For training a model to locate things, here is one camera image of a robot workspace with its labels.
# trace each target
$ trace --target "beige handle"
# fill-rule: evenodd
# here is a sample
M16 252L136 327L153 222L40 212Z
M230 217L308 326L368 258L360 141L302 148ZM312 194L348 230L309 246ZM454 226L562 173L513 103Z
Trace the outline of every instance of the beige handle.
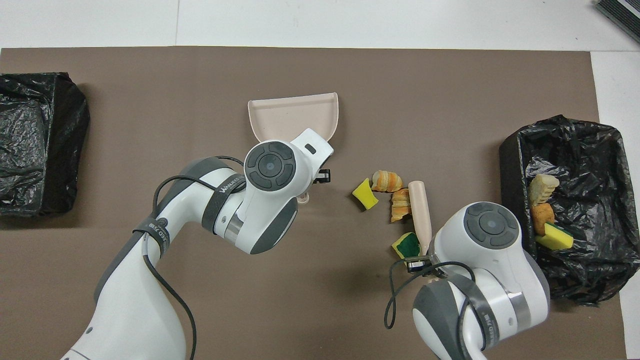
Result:
M420 255L426 255L431 243L431 217L429 215L427 193L422 181L412 181L408 187L413 226L415 234L420 241Z

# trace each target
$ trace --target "white table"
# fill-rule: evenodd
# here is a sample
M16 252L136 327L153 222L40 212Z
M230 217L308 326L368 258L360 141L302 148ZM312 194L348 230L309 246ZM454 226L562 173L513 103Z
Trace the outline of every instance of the white table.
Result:
M640 189L640 44L590 0L0 0L0 49L172 45L590 51L600 121ZM638 296L640 275L620 293L630 358Z

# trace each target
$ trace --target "beige dustpan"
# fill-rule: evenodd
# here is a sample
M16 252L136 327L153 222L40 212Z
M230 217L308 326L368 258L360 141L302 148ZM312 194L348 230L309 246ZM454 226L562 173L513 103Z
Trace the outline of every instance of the beige dustpan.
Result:
M338 126L338 94L251 100L251 129L258 141L291 141L307 128L329 140Z

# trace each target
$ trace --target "white tile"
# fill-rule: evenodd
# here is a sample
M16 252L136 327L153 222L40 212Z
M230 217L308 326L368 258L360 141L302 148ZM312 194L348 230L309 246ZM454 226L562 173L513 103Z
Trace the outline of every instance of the white tile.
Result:
M180 0L177 44L640 50L591 0Z
M640 211L640 52L591 53L600 121L620 130ZM640 358L640 274L620 291L627 357Z
M178 0L0 0L0 47L175 45Z

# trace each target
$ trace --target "toy croissant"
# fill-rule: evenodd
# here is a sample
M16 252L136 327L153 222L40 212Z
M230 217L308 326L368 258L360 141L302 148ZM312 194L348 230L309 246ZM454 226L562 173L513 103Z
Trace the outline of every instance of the toy croissant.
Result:
M391 195L391 222L396 222L410 213L409 189L400 189L394 192Z
M395 172L378 170L372 177L373 186L371 190L375 192L396 192L402 188L402 179Z

